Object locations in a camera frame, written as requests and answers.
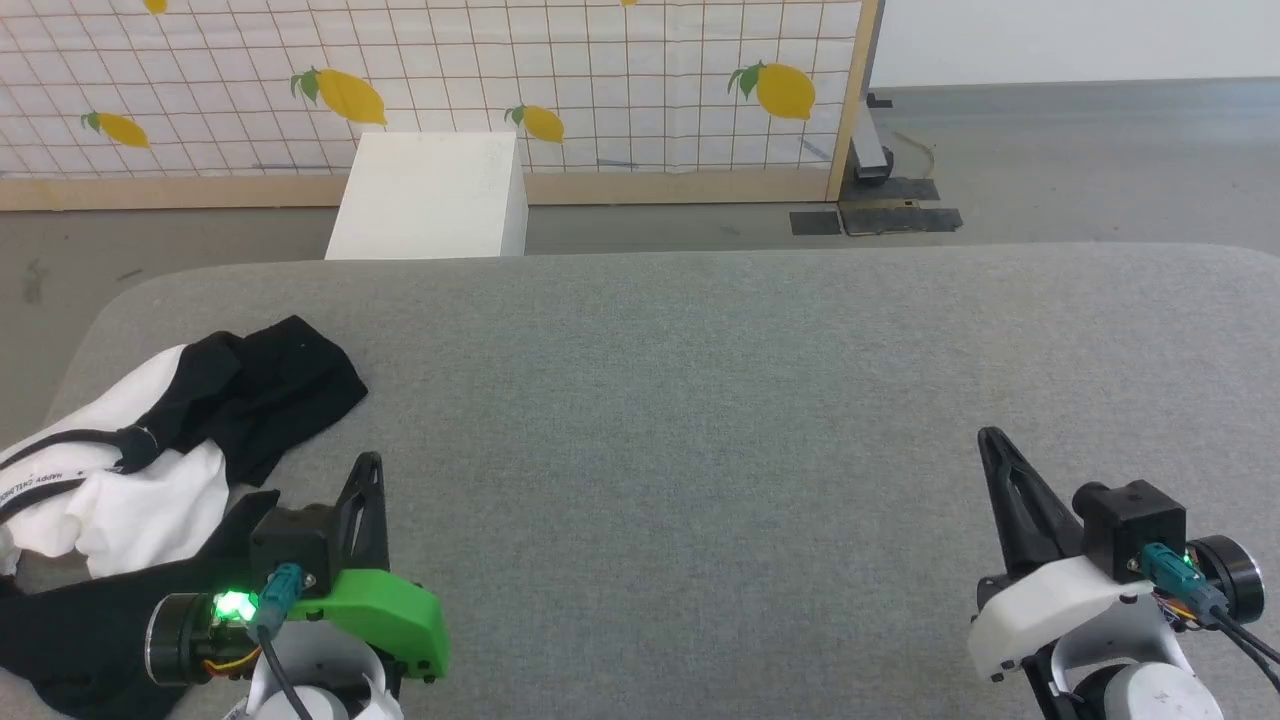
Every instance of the green leaf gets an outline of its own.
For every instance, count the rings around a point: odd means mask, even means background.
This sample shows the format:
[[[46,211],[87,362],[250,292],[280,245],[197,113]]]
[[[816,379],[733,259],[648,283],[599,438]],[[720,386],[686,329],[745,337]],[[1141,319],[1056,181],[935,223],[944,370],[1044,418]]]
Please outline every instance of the green leaf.
[[[316,94],[320,92],[320,72],[311,68],[310,72],[302,73],[302,79],[298,81],[298,87],[302,90],[302,95],[306,95],[311,102],[316,102]]]
[[[739,87],[742,88],[742,99],[744,100],[748,99],[748,97],[750,97],[751,96],[751,91],[755,90],[756,85],[759,85],[759,82],[760,82],[760,68],[762,67],[763,67],[763,63],[760,65],[751,65],[750,68],[746,68],[745,70],[742,70],[742,81],[739,83]]]

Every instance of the lemon print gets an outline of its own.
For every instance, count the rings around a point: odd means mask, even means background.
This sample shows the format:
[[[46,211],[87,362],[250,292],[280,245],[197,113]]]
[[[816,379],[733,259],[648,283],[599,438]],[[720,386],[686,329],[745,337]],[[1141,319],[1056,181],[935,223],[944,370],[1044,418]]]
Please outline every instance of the lemon print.
[[[110,137],[120,145],[128,145],[129,147],[151,147],[151,143],[147,142],[147,133],[142,132],[142,128],[140,128],[137,123],[128,118],[122,118],[120,115],[113,115],[110,113],[86,113],[81,115],[81,127],[84,126],[93,128],[93,132],[99,135],[105,132],[106,137]]]
[[[791,65],[765,65],[762,60],[750,68],[733,70],[728,78],[730,92],[733,92],[735,82],[742,91],[742,97],[750,97],[751,90],[756,90],[760,108],[771,115],[796,120],[809,119],[815,96],[813,81]]]
[[[367,82],[356,76],[348,76],[332,68],[323,70],[311,68],[289,79],[289,95],[297,97],[298,90],[312,102],[316,101],[316,92],[319,92],[330,110],[353,123],[387,124],[383,97]]]
[[[507,108],[503,119],[511,118],[516,124],[525,123],[529,135],[547,142],[564,143],[564,123],[556,113],[538,105],[521,105],[520,108]]]

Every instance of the grid pattern backdrop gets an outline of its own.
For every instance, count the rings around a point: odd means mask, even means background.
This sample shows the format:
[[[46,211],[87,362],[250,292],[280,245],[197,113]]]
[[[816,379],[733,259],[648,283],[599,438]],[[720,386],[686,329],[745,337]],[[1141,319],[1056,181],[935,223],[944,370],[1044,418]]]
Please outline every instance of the grid pattern backdrop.
[[[829,168],[858,13],[846,1],[0,0],[0,174],[344,174],[365,132],[499,129],[520,132],[534,173]],[[759,63],[754,82],[731,83]],[[312,68],[314,100],[296,77]]]

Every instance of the white t-shirt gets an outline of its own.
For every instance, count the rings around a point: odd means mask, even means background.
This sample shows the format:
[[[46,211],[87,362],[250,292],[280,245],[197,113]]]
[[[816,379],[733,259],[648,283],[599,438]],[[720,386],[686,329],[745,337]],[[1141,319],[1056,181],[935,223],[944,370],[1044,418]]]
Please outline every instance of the white t-shirt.
[[[115,430],[134,423],[168,389],[183,347],[147,360],[93,402],[0,452],[0,460],[60,430]],[[22,510],[0,527],[0,574],[15,573],[22,550],[50,557],[79,551],[95,578],[195,555],[227,506],[223,452],[211,441],[186,455],[166,450],[132,475],[111,470],[119,456],[111,446],[69,442],[0,470],[0,498],[78,473],[84,477],[78,488]]]

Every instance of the gray cushioned table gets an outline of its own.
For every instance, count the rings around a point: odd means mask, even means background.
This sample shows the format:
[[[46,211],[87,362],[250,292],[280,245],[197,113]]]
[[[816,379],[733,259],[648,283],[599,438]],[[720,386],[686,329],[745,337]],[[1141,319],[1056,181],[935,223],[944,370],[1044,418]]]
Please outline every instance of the gray cushioned table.
[[[297,313],[370,397],[269,487],[388,473],[393,569],[435,591],[452,675],[408,717],[1038,717],[965,656],[998,571],[974,446],[1056,489],[1147,478],[1280,574],[1280,260],[1062,245],[246,265],[131,290],[52,415],[151,354]],[[32,562],[29,584],[68,579]],[[1277,638],[1280,610],[1254,626]],[[1184,643],[1229,717],[1280,698]],[[188,696],[219,717],[246,691]],[[49,715],[4,678],[0,717]]]

